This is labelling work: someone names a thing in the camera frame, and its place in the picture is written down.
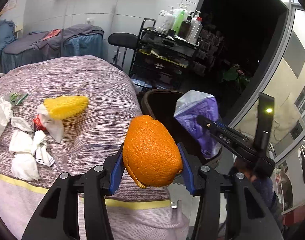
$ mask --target yellow stripe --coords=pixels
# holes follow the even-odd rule
[[[46,194],[48,191],[47,188],[32,186],[25,181],[13,179],[2,174],[0,174],[0,180],[15,186],[26,188],[35,193]],[[148,201],[148,202],[126,202],[126,201],[120,201],[120,200],[108,199],[108,198],[105,199],[105,204],[107,207],[123,207],[132,210],[163,208],[163,207],[171,206],[170,200],[158,200],[158,201]]]
[[[40,193],[40,194],[46,194],[48,189],[47,188],[43,188],[43,187],[36,187],[36,186],[32,186],[29,183],[22,181],[22,180],[18,180],[18,179],[13,179],[10,177],[7,177],[5,175],[0,174],[0,180],[5,181],[9,184],[15,185],[15,186],[20,186],[20,187],[24,187],[32,192],[35,193]]]

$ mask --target striped bedspread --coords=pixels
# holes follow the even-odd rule
[[[94,56],[56,58],[16,68],[0,78],[0,97],[12,91],[29,94],[13,108],[14,116],[28,122],[45,98],[83,95],[90,100],[85,111],[63,120],[61,143],[48,136],[47,149],[56,162],[51,167],[37,164],[39,181],[27,183],[12,177],[14,157],[9,143],[15,128],[8,124],[0,138],[0,217],[21,239],[35,208],[59,174],[85,173],[116,154],[131,119],[141,111],[129,77]],[[86,239],[82,198],[79,202],[80,235]],[[119,190],[106,199],[106,205],[116,240],[186,238],[188,219],[180,204],[171,208],[167,188],[140,189],[126,170]]]

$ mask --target brown trash bin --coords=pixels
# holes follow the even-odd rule
[[[174,118],[177,100],[182,95],[183,93],[177,90],[149,90],[141,100],[143,114],[150,115],[153,119],[161,122],[174,138],[174,141],[176,143],[182,142],[188,154],[197,156],[201,164],[207,164],[215,168],[221,158],[221,150],[215,157],[206,160],[202,155],[199,143]]]

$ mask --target brown bottle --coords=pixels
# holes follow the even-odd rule
[[[192,19],[192,16],[189,15],[187,17],[187,20],[183,21],[180,25],[180,29],[179,29],[179,32],[178,32],[178,36],[180,38],[183,38],[185,39],[186,36],[188,35],[188,32],[190,30],[190,26],[191,26],[191,19]]]

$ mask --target metal bolt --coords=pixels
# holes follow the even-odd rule
[[[61,179],[66,179],[68,177],[68,173],[67,172],[63,172],[61,175],[60,175],[60,178]]]
[[[241,173],[241,172],[238,172],[238,173],[236,174],[236,176],[237,176],[238,179],[244,179],[244,178],[245,178],[244,174]]]
[[[102,171],[103,169],[104,169],[104,167],[101,166],[101,165],[97,165],[97,166],[94,168],[94,170],[97,171],[97,172]]]
[[[200,168],[202,171],[204,171],[204,172],[208,172],[208,171],[210,171],[210,168],[209,168],[209,166],[207,166],[207,165],[203,165],[203,166],[201,166],[201,168]]]

